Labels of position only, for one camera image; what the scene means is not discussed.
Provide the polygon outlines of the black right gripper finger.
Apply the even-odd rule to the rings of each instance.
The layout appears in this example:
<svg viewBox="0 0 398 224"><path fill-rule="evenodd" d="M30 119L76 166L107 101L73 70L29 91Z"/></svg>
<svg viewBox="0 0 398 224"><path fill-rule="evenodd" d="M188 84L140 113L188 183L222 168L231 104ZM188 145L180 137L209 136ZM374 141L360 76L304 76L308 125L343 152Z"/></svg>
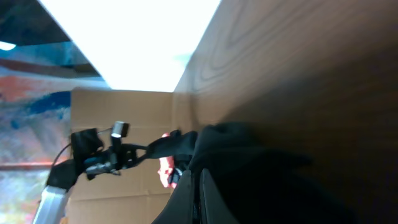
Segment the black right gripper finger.
<svg viewBox="0 0 398 224"><path fill-rule="evenodd" d="M203 224L239 224L226 206L208 169L200 175L200 213Z"/></svg>

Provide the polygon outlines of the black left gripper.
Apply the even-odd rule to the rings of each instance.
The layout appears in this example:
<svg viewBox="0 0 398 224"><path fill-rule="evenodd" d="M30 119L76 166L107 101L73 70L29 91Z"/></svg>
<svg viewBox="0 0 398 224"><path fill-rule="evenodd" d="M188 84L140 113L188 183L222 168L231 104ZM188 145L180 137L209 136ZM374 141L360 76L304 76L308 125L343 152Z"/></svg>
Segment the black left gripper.
<svg viewBox="0 0 398 224"><path fill-rule="evenodd" d="M147 147L135 144L121 144L121 153L116 163L111 163L108 149L84 161L86 178L93 180L97 175L112 174L120 176L120 170L138 166L147 159L144 154L137 156L137 150L146 152ZM194 181L192 172L186 170L171 194L169 201L152 224L192 224L194 204Z"/></svg>

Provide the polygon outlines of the black t-shirt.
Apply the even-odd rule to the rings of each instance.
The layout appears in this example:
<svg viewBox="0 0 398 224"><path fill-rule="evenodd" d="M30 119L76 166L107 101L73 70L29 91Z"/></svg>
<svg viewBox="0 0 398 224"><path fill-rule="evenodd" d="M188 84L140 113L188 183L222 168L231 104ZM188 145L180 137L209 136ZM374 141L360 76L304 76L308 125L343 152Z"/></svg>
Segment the black t-shirt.
<svg viewBox="0 0 398 224"><path fill-rule="evenodd" d="M192 157L193 223L201 222L200 175L208 169L239 223L356 223L355 214L316 183L297 173L310 158L271 149L242 123L176 131L154 142L178 144Z"/></svg>

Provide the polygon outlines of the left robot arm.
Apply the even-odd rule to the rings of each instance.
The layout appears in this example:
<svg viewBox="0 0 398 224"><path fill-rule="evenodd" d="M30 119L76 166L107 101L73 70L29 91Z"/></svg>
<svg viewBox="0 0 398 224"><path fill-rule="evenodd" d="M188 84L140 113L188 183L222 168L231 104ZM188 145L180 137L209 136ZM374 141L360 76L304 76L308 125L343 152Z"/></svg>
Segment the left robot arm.
<svg viewBox="0 0 398 224"><path fill-rule="evenodd" d="M175 187L192 157L187 152L178 152L181 149L178 144L153 142L148 146L114 144L105 151L87 154L78 151L72 159L52 166L33 222L60 223L72 188L82 174L88 180L101 174L119 175L121 170L136 167L146 159L171 157L174 166L170 168L166 183Z"/></svg>

